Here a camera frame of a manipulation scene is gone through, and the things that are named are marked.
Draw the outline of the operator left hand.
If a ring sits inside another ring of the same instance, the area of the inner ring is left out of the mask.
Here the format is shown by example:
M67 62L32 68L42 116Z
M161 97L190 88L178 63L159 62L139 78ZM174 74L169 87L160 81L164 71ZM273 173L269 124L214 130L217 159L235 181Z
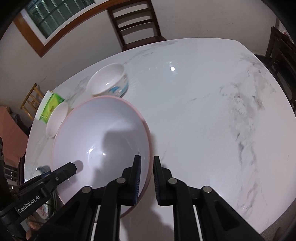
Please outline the operator left hand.
M38 231L43 226L43 224L34 220L28 220L27 224L29 230L26 232L26 239L29 240L32 237L33 233Z

